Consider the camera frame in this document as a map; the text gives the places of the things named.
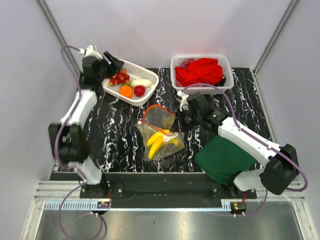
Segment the clear zip top bag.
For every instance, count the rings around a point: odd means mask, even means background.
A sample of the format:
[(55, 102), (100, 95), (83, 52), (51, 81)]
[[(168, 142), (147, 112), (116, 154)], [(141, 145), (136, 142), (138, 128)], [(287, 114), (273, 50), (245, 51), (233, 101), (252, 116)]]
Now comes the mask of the clear zip top bag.
[(175, 114), (159, 104), (146, 109), (136, 127), (143, 138), (144, 156), (151, 162), (169, 157), (185, 148), (183, 135), (172, 132)]

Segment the red fake strawberry bunch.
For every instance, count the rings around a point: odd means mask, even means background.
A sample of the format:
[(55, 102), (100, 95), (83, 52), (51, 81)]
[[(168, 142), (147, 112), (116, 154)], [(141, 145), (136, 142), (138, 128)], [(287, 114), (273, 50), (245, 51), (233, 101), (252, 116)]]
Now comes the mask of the red fake strawberry bunch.
[(108, 86), (118, 86), (118, 85), (130, 85), (130, 75), (125, 68), (122, 68), (118, 73), (114, 74), (109, 78)]

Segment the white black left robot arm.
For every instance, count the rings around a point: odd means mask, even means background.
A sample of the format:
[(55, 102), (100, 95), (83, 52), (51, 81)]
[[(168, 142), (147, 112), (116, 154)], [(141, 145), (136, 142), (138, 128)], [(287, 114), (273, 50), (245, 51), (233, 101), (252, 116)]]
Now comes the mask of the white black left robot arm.
[(108, 51), (99, 53), (89, 45), (80, 49), (82, 72), (75, 79), (77, 93), (67, 113), (58, 123), (48, 127), (53, 157), (61, 167), (68, 167), (81, 179), (81, 189), (90, 197), (103, 198), (109, 193), (108, 182), (90, 157), (83, 128), (98, 102), (97, 93), (102, 82), (118, 73), (124, 62)]

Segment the pale cream fake food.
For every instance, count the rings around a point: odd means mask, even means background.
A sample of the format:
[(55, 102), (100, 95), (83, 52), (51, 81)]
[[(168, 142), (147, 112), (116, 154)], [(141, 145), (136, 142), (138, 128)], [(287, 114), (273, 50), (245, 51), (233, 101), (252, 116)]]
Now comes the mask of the pale cream fake food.
[(149, 79), (134, 79), (130, 82), (132, 88), (136, 86), (144, 86), (145, 88), (149, 88), (153, 85), (152, 81)]

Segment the red fake apple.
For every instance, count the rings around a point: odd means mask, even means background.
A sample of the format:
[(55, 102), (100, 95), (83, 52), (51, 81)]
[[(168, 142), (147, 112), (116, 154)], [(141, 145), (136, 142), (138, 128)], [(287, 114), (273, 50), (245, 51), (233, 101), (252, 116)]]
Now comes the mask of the red fake apple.
[(134, 94), (137, 97), (143, 97), (145, 95), (146, 89), (144, 86), (142, 85), (138, 85), (134, 88)]

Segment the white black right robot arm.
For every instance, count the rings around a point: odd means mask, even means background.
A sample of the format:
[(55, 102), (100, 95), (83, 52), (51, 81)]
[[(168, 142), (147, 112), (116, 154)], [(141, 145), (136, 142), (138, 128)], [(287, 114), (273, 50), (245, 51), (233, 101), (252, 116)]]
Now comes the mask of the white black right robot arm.
[(178, 91), (181, 98), (176, 110), (172, 132), (187, 132), (201, 126), (250, 154), (261, 169), (238, 170), (227, 185), (228, 195), (239, 198), (245, 191), (265, 188), (274, 195), (281, 195), (298, 176), (296, 149), (290, 144), (280, 146), (237, 122), (222, 109), (214, 109), (201, 93), (188, 95)]

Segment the yellow fake banana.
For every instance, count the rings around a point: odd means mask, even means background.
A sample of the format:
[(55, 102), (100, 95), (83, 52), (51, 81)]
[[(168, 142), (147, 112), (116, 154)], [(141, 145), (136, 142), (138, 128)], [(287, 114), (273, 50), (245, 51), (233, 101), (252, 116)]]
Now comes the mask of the yellow fake banana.
[(178, 133), (170, 132), (168, 129), (160, 130), (154, 133), (146, 143), (148, 150), (148, 159), (152, 160), (157, 152), (165, 144), (176, 144), (178, 142)]

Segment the orange fake fruit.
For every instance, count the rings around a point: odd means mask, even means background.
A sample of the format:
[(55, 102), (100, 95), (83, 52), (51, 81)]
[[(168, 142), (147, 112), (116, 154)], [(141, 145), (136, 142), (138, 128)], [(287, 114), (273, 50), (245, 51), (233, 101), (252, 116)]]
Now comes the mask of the orange fake fruit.
[(128, 99), (133, 97), (133, 89), (129, 85), (121, 86), (118, 93)]

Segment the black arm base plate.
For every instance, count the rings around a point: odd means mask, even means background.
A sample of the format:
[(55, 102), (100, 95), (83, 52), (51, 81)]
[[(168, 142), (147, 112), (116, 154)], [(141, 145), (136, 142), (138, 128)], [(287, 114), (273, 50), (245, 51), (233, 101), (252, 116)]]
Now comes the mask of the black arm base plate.
[(82, 199), (111, 198), (113, 209), (204, 210), (219, 208), (223, 200), (254, 200), (255, 190), (241, 192), (204, 173), (105, 173), (103, 183), (84, 186)]

